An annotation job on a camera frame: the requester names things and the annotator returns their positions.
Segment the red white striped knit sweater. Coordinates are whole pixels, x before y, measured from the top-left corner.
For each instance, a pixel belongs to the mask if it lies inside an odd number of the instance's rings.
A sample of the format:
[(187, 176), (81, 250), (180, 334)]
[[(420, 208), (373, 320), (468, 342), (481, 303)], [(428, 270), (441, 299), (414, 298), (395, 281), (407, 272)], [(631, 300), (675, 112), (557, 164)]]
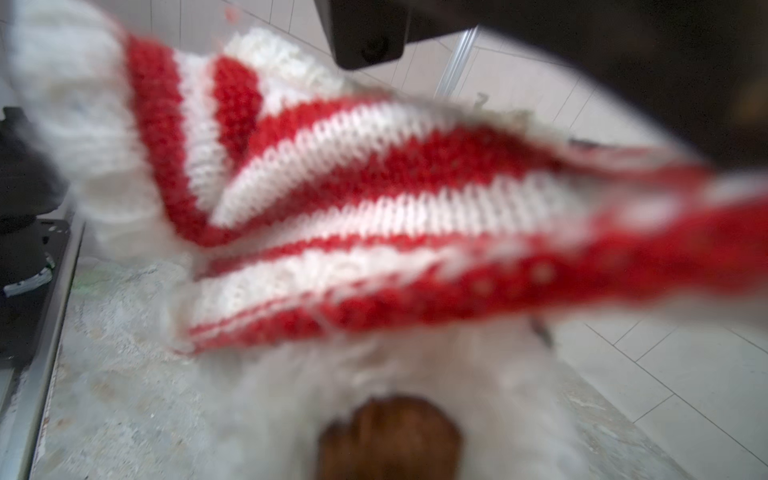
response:
[(271, 31), (197, 55), (17, 1), (9, 67), (101, 246), (186, 256), (197, 353), (603, 306), (767, 318), (767, 176), (368, 89)]

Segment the white teddy bear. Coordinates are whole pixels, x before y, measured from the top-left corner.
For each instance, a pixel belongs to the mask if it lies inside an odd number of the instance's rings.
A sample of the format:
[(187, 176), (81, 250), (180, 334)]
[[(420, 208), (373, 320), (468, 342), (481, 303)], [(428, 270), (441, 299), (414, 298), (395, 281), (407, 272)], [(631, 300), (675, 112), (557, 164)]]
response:
[(576, 479), (541, 322), (376, 331), (195, 356), (210, 479)]

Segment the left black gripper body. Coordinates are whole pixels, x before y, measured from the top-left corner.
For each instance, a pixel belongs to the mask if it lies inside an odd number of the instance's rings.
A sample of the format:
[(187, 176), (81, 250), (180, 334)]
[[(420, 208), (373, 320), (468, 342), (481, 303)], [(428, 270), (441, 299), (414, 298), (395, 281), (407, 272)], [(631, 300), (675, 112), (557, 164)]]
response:
[(319, 1), (335, 63), (480, 26), (549, 54), (721, 168), (767, 163), (763, 1)]

